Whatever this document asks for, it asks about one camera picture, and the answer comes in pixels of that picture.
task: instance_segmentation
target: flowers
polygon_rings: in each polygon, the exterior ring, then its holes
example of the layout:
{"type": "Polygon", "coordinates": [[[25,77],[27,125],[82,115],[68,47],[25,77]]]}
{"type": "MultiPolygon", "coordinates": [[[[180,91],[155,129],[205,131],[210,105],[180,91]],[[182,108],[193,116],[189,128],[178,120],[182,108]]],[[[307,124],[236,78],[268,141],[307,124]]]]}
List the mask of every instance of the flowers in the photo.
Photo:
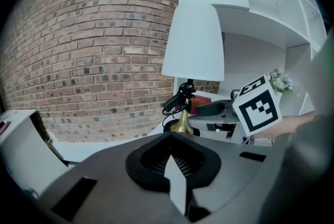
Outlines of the flowers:
{"type": "Polygon", "coordinates": [[[292,80],[279,68],[266,74],[273,90],[280,93],[291,92],[293,89],[292,80]]]}

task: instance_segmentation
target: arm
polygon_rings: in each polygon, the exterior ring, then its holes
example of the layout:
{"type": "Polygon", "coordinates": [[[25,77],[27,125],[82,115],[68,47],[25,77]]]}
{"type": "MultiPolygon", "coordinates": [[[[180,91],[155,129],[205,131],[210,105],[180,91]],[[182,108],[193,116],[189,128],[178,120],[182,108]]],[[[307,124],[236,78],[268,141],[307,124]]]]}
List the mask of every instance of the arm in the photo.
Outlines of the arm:
{"type": "Polygon", "coordinates": [[[284,116],[280,123],[259,132],[252,137],[275,139],[283,133],[294,133],[298,126],[313,120],[315,116],[315,111],[298,116],[284,116]]]}

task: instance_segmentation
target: white table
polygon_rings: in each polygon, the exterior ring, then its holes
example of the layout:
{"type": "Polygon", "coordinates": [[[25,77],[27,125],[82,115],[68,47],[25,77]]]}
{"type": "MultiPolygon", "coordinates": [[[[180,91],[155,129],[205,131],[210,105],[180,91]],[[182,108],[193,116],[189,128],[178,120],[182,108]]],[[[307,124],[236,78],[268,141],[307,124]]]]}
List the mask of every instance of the white table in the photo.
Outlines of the white table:
{"type": "Polygon", "coordinates": [[[68,170],[44,143],[31,122],[35,110],[8,110],[0,122],[10,125],[0,135],[0,152],[7,172],[23,189],[37,195],[68,170]]]}
{"type": "MultiPolygon", "coordinates": [[[[194,95],[199,95],[199,96],[210,98],[211,102],[219,101],[219,100],[230,100],[231,99],[229,96],[212,94],[212,93],[203,92],[203,91],[196,91],[194,93],[194,95]]],[[[180,115],[181,115],[181,112],[176,114],[175,118],[178,118],[178,117],[180,118],[180,115]]],[[[164,123],[166,124],[170,120],[173,120],[172,116],[167,117],[166,120],[164,121],[164,123]]],[[[155,134],[159,134],[159,133],[163,133],[162,121],[149,135],[155,135],[155,134]]],[[[224,139],[226,138],[226,134],[227,134],[227,132],[215,133],[215,132],[201,131],[200,136],[204,137],[204,138],[210,138],[210,139],[225,141],[224,139]]]]}

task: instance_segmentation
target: brick wall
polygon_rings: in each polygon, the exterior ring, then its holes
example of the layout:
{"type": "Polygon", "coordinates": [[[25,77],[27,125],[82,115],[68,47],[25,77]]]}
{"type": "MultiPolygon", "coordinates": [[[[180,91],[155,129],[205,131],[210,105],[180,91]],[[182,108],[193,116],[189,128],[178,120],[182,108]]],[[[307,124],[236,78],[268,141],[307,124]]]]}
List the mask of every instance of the brick wall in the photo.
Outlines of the brick wall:
{"type": "MultiPolygon", "coordinates": [[[[161,75],[177,0],[19,0],[3,30],[7,109],[36,109],[59,140],[148,134],[173,78],[161,75]]],[[[218,83],[197,81],[215,92],[218,83]]]]}

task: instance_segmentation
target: black cable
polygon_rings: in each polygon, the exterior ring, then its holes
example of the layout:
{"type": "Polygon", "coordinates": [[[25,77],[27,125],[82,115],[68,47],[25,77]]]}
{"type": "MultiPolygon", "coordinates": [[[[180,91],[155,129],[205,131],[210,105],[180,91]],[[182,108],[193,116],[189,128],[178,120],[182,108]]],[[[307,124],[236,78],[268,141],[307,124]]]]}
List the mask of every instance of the black cable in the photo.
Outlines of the black cable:
{"type": "Polygon", "coordinates": [[[162,127],[165,127],[165,125],[163,124],[163,122],[165,122],[166,118],[168,117],[169,115],[167,115],[163,120],[162,120],[162,127]]]}
{"type": "MultiPolygon", "coordinates": [[[[173,112],[175,112],[175,109],[173,110],[173,112]]],[[[174,114],[172,114],[172,117],[173,117],[175,120],[179,120],[179,119],[175,118],[174,114]]]]}
{"type": "Polygon", "coordinates": [[[183,110],[186,110],[188,113],[191,111],[191,109],[192,109],[192,103],[190,102],[190,99],[192,97],[194,97],[195,95],[193,95],[191,92],[183,91],[182,88],[185,85],[187,85],[187,82],[181,84],[180,87],[178,88],[178,92],[177,92],[177,94],[180,95],[180,100],[181,100],[181,104],[179,104],[180,108],[177,109],[177,110],[173,110],[173,112],[171,112],[171,113],[166,113],[165,109],[163,109],[162,110],[162,114],[163,115],[166,115],[166,116],[174,115],[174,114],[177,114],[179,112],[182,112],[183,110]]]}

